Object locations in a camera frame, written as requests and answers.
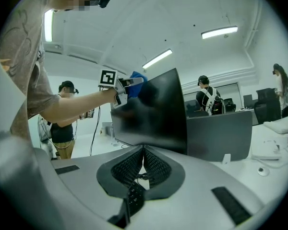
fluorescent light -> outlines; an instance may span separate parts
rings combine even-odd
[[[204,32],[202,33],[202,38],[205,39],[205,38],[209,38],[212,36],[218,36],[218,35],[223,35],[227,33],[235,33],[237,31],[238,31],[237,26],[230,26],[230,27],[225,27],[225,28],[220,28],[220,29]]]
[[[150,67],[151,65],[153,65],[156,62],[162,60],[166,56],[169,56],[170,54],[173,54],[173,52],[172,52],[172,50],[168,49],[167,51],[165,51],[161,55],[158,55],[157,57],[155,57],[154,59],[152,59],[151,61],[147,62],[145,65],[143,65],[143,68],[146,69],[146,68]]]
[[[52,42],[52,17],[53,17],[53,11],[48,10],[45,13],[44,18],[44,28],[45,28],[45,40],[46,42]]]

black shirt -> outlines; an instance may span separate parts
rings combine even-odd
[[[213,89],[212,87],[208,86],[205,88],[206,90],[208,90],[209,94],[212,95],[213,93]],[[216,91],[216,94],[221,97],[219,91]],[[207,101],[209,100],[208,96],[205,95],[205,92],[199,91],[196,94],[196,100],[198,101],[198,103],[200,104],[200,106],[202,107],[203,111],[205,111],[206,105],[207,105]]]
[[[70,142],[73,140],[73,129],[72,125],[67,125],[63,128],[58,124],[52,124],[51,126],[51,137],[53,143]]]

blue object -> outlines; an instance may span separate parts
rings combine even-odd
[[[141,73],[136,72],[136,71],[134,71],[132,73],[130,78],[131,79],[132,78],[143,78],[144,82],[147,82],[147,77],[142,75]],[[131,87],[128,88],[128,99],[129,98],[135,98],[135,97],[138,96],[138,94],[140,93],[141,88],[143,86],[143,83],[140,83],[140,84],[137,84],[137,85],[134,85],[134,86],[131,86]]]

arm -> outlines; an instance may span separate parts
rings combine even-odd
[[[275,94],[277,96],[283,97],[284,93],[283,93],[283,83],[282,83],[282,78],[278,77],[276,79],[276,92]]]
[[[60,121],[57,122],[57,125],[61,128],[67,126],[67,125],[71,125],[73,122],[75,122],[76,120],[80,119],[80,116],[74,117],[74,118],[70,118],[70,119],[66,119],[64,121]]]
[[[116,94],[116,90],[111,88],[81,97],[61,98],[40,114],[47,121],[58,123],[62,120],[78,117],[103,104],[114,103]]]
[[[276,92],[275,94],[276,94],[277,96],[280,96],[280,97],[283,97],[283,96],[284,96],[283,92]]]

keyboard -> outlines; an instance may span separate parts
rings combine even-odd
[[[144,205],[145,188],[133,182],[128,191],[128,206],[130,217],[137,213]]]

